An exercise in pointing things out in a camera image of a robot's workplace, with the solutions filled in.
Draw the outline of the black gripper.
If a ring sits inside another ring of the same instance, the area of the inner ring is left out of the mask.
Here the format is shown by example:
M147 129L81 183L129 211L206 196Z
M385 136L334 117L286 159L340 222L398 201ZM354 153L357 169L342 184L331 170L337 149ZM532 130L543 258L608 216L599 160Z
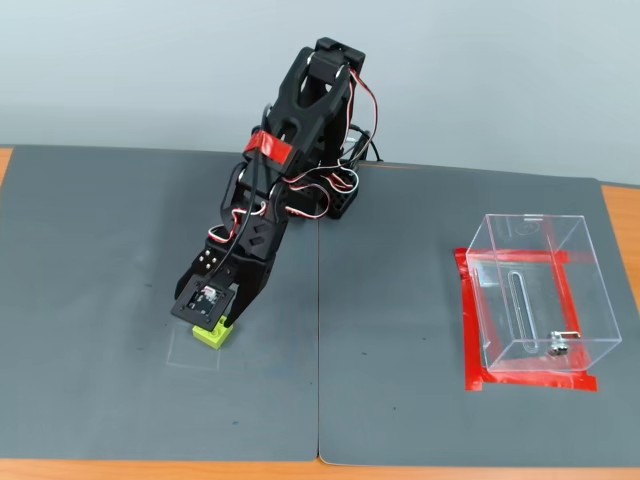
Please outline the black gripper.
M179 296L194 275L203 277L210 285L229 287L231 284L237 284L236 295L223 322L225 328L231 328L266 284L273 261L248 256L242 248L237 247L231 256L222 262L226 253L225 245L207 240L178 280L174 295ZM257 281L258 285L250 284L250 281Z

